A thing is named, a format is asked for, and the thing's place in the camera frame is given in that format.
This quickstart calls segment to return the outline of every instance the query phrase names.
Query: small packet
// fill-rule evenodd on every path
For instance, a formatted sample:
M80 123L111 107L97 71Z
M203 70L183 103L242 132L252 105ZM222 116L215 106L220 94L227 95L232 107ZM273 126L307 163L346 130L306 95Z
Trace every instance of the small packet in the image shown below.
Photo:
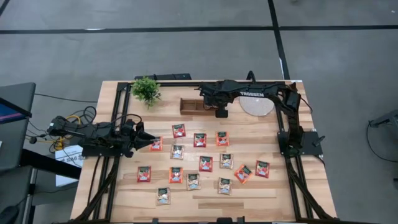
M187 174L187 190L200 190L199 174Z
M182 183L182 167L170 167L169 183Z
M232 169L234 164L234 155L232 154L220 154L220 168Z
M237 171L235 171L235 176L238 178L238 180L244 184L246 181L248 181L249 177L252 176L253 173L249 168L245 165L241 165Z
M150 182L150 166L138 167L137 182Z
M206 134L195 133L193 135L193 147L206 147Z
M201 156L199 158L199 171L212 172L213 158L209 156Z
M156 137L154 143L150 145L151 151L161 151L163 148L163 137Z
M228 132L218 131L216 133L216 145L217 146L229 146Z
M219 178L218 179L218 193L219 194L232 194L232 180Z
M171 159L183 159L184 158L184 146L172 146L172 150L170 152Z
M256 175L260 177L268 178L269 176L269 163L257 161L256 164Z
M172 128L173 128L174 138L184 137L186 135L184 124L176 124L176 125L173 125Z
M168 187L157 189L156 205L170 205L170 204L171 204L170 189Z

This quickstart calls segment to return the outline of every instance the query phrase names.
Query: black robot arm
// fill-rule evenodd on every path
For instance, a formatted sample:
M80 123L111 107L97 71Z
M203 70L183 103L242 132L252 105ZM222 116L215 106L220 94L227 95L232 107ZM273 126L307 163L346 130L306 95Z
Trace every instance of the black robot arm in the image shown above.
M75 124L57 116L47 132L51 136L71 135L80 138L78 145L83 148L83 156L122 156L132 157L132 148L136 150L153 143L154 136L144 131L142 121L135 123L128 119L119 131L114 123Z
M303 128L299 123L299 106L301 95L297 93L296 84L276 83L271 85L238 83L234 80L218 81L215 84L204 83L199 86L200 96L206 106L216 109L217 118L227 118L225 107L233 103L238 96L268 98L287 116L289 138L287 144L294 149L303 147Z

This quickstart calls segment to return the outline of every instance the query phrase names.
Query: wooden tabletop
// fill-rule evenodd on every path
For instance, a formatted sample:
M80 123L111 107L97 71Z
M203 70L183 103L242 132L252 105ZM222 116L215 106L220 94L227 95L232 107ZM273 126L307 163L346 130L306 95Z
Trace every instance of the wooden tabletop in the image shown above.
M96 122L110 121L116 94L117 81L103 82L97 105ZM297 83L298 92L305 96L302 82ZM180 98L200 99L199 92L193 87L161 87L162 101L149 110L135 97L131 97L127 113L142 116L146 132L154 136L163 136L163 151L150 151L149 146L136 152L132 158L123 157L119 166L112 222L151 222L159 218L160 222L215 222L218 217L245 216L247 222L292 221L294 211L290 196L287 171L284 158L279 153L277 142L276 112L256 117L246 114L239 98L229 104L228 118L213 116L180 115ZM299 109L300 124L304 130L314 128L309 107L301 103ZM172 125L185 124L187 136L173 138ZM215 132L228 131L230 146L216 146ZM207 147L193 147L193 134L207 133ZM170 159L172 144L185 146L184 159ZM234 155L234 169L220 169L220 153ZM169 183L169 168L183 167L184 174L198 172L199 157L212 156L213 172L200 172L201 190L187 191L186 179L182 184ZM271 164L269 178L252 176L241 184L233 175L241 164L254 170L256 161ZM331 216L336 216L328 180L323 164L313 156L302 156L303 168L308 189L317 202ZM87 204L88 191L93 175L96 158L87 158L84 163L71 218L77 217ZM137 183L137 167L152 166L150 183ZM93 195L96 192L101 173L98 166ZM218 178L233 180L232 195L218 194ZM156 190L170 187L171 205L156 206ZM305 217L302 194L298 190L302 216ZM101 206L100 218L104 217L105 194Z

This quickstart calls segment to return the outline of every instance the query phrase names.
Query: small succulent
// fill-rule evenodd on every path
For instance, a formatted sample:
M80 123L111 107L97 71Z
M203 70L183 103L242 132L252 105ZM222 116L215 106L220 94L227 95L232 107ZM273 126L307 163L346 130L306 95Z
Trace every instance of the small succulent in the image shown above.
M136 80L136 82L132 85L131 93L139 101L143 101L148 109L151 106L154 106L157 100L160 100L161 94L159 93L160 84L156 84L154 80L151 80L148 77L141 78Z

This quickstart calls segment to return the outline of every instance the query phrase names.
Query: wooden box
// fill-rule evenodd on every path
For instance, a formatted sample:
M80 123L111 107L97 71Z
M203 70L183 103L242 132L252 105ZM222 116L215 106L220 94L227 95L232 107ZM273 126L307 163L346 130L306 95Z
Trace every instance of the wooden box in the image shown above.
M203 100L181 98L180 114L181 115L214 116L215 109L214 108L205 109Z

